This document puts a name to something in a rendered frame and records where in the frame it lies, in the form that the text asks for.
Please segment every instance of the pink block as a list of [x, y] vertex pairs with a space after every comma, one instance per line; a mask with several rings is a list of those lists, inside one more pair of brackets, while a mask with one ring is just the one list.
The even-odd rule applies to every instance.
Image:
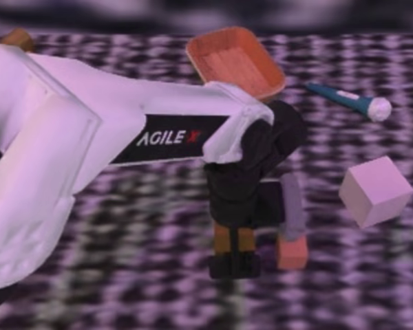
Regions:
[[385, 156], [348, 169], [339, 196], [361, 228], [398, 217], [413, 188]]

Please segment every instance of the wooden block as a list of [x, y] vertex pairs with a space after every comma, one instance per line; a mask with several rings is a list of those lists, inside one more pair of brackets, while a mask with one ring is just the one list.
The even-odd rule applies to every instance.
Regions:
[[5, 45], [18, 46], [25, 52], [34, 51], [34, 41], [32, 40], [31, 36], [20, 27], [13, 29], [11, 33], [4, 36], [0, 40], [0, 43], [3, 43]]
[[305, 268], [309, 258], [306, 236], [287, 241], [282, 235], [277, 238], [277, 267], [280, 270]]
[[204, 83], [232, 83], [258, 100], [271, 99], [285, 86], [283, 71], [257, 37], [242, 27], [194, 37], [187, 54]]
[[360, 228], [399, 216], [413, 188], [389, 157], [348, 169], [339, 196]]
[[[231, 251], [231, 242], [229, 239], [229, 229], [214, 222], [214, 252], [216, 254]], [[254, 231], [250, 228], [239, 229], [239, 251], [254, 251], [255, 238]]]

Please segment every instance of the toy cube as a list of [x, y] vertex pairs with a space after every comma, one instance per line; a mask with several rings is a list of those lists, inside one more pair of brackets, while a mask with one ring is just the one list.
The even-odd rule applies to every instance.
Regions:
[[306, 236], [289, 241], [282, 235], [278, 235], [276, 248], [277, 268], [279, 270], [300, 270], [305, 268], [309, 258]]
[[413, 188], [387, 156], [349, 168], [339, 189], [360, 228], [399, 216], [412, 194]]

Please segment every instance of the patterned fabric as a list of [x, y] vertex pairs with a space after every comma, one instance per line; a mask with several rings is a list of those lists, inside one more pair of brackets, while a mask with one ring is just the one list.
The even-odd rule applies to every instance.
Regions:
[[[201, 162], [108, 168], [78, 196], [59, 246], [0, 308], [0, 330], [413, 329], [413, 198], [400, 219], [360, 230], [337, 191], [346, 169], [389, 155], [413, 185], [413, 35], [267, 36], [288, 77], [280, 98], [308, 123], [294, 171], [310, 262], [272, 268], [275, 231], [259, 232], [264, 274], [213, 281]], [[132, 78], [200, 83], [186, 37], [38, 36], [38, 52]], [[394, 105], [381, 124], [312, 95], [315, 81]]]

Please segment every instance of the brown block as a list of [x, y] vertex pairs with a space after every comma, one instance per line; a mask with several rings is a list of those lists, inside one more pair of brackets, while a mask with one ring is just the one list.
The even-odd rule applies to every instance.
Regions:
[[281, 235], [277, 238], [277, 267], [281, 270], [300, 270], [308, 262], [308, 242], [306, 236], [295, 241], [287, 241]]
[[187, 55], [204, 83], [232, 83], [262, 101], [285, 86], [283, 71], [257, 37], [243, 27], [196, 36], [187, 43]]
[[[231, 242], [229, 239], [229, 229], [219, 225], [214, 221], [214, 252], [216, 254], [230, 252]], [[250, 228], [239, 229], [239, 251], [254, 251], [255, 250], [255, 238], [254, 231]]]
[[5, 35], [0, 40], [0, 43], [3, 43], [5, 45], [18, 46], [25, 52], [34, 51], [34, 41], [30, 37], [30, 35], [20, 27], [13, 29], [13, 31]]

